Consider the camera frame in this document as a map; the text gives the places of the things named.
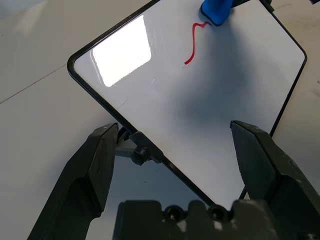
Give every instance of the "white table surface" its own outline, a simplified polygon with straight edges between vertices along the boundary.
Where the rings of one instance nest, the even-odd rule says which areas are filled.
[[[0,232],[3,239],[27,239],[67,161],[95,128],[115,120],[65,66],[0,104],[0,112],[7,113],[0,118]],[[157,200],[164,208],[188,209],[194,199],[164,165],[150,161],[139,167],[116,157],[105,211],[87,240],[112,238],[122,201]]]
[[[231,120],[270,132],[305,56],[259,0],[220,27],[202,0],[161,0],[80,56],[75,71],[212,201],[229,208],[244,187]]]
[[[48,49],[52,59],[45,55],[45,61],[42,61],[38,56],[42,55],[41,51],[44,49],[43,45],[48,42],[47,35],[50,31],[48,27],[39,27],[41,24],[37,23],[38,20],[34,24],[32,17],[25,18],[24,24],[20,28],[22,33],[29,29],[28,26],[35,26],[32,28],[30,36],[34,36],[37,44],[32,49],[29,48],[32,46],[33,38],[21,38],[24,34],[12,34],[8,39],[5,39],[6,35],[4,34],[0,38],[0,51],[3,53],[6,48],[9,48],[9,52],[14,54],[19,62],[15,66],[14,74],[11,69],[1,68],[3,75],[9,71],[11,76],[11,78],[2,77],[0,80],[1,99],[10,98],[0,104],[0,152],[2,154],[0,160],[2,196],[0,232],[3,239],[21,240],[28,237],[67,160],[83,144],[94,128],[112,120],[102,107],[74,83],[65,66],[52,74],[50,73],[57,68],[47,66],[48,61],[63,66],[70,55],[56,61],[53,58],[59,55],[54,55],[54,52],[62,48],[73,53],[144,4],[129,0],[94,1],[92,3],[89,9],[90,17],[93,19],[108,18],[109,21],[105,23],[106,29],[103,29],[102,24],[97,34],[91,32],[96,29],[79,29],[85,38],[84,42],[80,37],[75,38],[74,42],[68,41],[67,44],[64,41],[59,41],[55,47]],[[110,11],[108,16],[101,14],[96,16],[95,13],[103,12],[100,4],[104,4],[106,9],[108,6],[113,6],[114,11]],[[63,16],[61,13],[63,13],[64,5],[69,9],[69,18],[64,21],[64,24],[61,24],[60,18]],[[320,193],[318,174],[320,168],[318,144],[320,135],[320,94],[318,94],[320,91],[318,83],[320,81],[320,4],[312,6],[307,0],[277,0],[273,1],[272,6],[275,8],[275,15],[303,46],[308,55],[305,69],[273,138],[279,147],[295,160],[311,184]],[[39,5],[0,21],[0,33],[16,32],[16,26],[19,25],[22,17],[24,15],[34,16],[33,11],[38,8],[40,8]],[[46,14],[39,19],[44,21],[45,16],[50,15],[50,19],[46,22],[52,24],[56,34],[61,38],[61,35],[68,32],[65,30],[67,22],[77,18],[77,11],[84,12],[87,9],[87,1],[79,0],[74,4],[73,0],[51,0],[50,5],[46,7]],[[6,54],[0,55],[0,67],[6,63],[7,56]],[[35,61],[36,64],[32,65],[28,61]],[[40,134],[37,131],[43,131],[46,134]],[[149,183],[154,183],[153,186],[147,185],[144,183],[145,180],[141,179],[145,187],[139,190],[140,199],[148,199],[149,197],[143,194],[150,189],[154,189],[154,192],[149,199],[160,199],[163,202],[164,198],[172,196],[171,202],[164,202],[164,206],[177,201],[180,201],[177,202],[178,204],[185,206],[182,201],[188,202],[195,198],[179,180],[177,181],[176,177],[170,175],[167,169],[161,168],[161,165],[154,164],[154,167],[146,165],[146,168],[145,166],[139,168],[130,162],[121,162],[116,161],[116,167],[121,167],[122,170],[130,169],[130,172],[135,170],[137,177],[149,177],[148,173],[155,175],[158,171],[159,175],[156,181],[149,181]],[[108,201],[113,202],[110,206],[116,206],[120,201],[129,197],[114,199],[112,197],[115,191],[121,189],[115,187],[113,190],[113,186],[116,186],[115,180],[118,179],[117,173],[120,172],[117,169],[114,171],[108,198]],[[166,180],[168,182],[164,185],[172,188],[167,194],[163,194],[165,192],[161,191],[161,194],[156,195],[156,192],[161,190],[160,184]],[[136,182],[130,185],[130,181],[128,181],[128,186],[134,191],[141,185]],[[112,217],[114,218],[115,215],[108,215],[111,217],[108,218],[105,214],[110,211],[115,212],[116,209],[107,206],[106,212],[91,223],[87,240],[111,238],[114,227]]]
[[[66,64],[147,2],[46,0],[0,21],[0,103]]]

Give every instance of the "whiteboard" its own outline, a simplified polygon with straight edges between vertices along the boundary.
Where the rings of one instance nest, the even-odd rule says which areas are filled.
[[[74,62],[74,71],[211,200],[242,192],[231,120],[270,132],[305,62],[259,0],[219,27],[202,0],[160,0]]]

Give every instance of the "white floor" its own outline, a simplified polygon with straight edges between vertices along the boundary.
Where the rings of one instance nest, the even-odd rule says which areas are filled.
[[[71,79],[65,66],[69,56],[147,2],[50,0],[32,6],[29,1],[27,10],[10,15],[25,6],[17,3],[0,12],[0,18],[10,15],[0,21],[3,239],[28,237],[68,159],[94,128],[113,121]],[[272,6],[308,56],[274,140],[320,193],[320,3],[275,0]],[[123,200],[155,199],[164,207],[186,209],[196,198],[163,165],[139,167],[117,157],[106,210],[92,222],[87,239],[111,239]]]

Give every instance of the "blue eraser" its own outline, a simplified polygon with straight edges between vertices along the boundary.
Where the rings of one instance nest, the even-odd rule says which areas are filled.
[[[232,3],[233,0],[204,0],[200,11],[214,25],[220,26],[229,17]]]

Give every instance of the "red squiggle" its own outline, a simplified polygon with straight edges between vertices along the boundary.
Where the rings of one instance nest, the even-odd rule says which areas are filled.
[[[192,25],[192,42],[193,42],[193,46],[192,46],[192,54],[191,54],[191,57],[184,62],[185,65],[189,64],[192,59],[194,58],[195,56],[195,53],[196,53],[196,37],[195,37],[195,30],[196,30],[196,26],[199,26],[201,28],[204,28],[207,24],[209,24],[210,26],[212,26],[212,24],[208,21],[205,21],[203,24],[200,24],[200,23],[194,23]]]

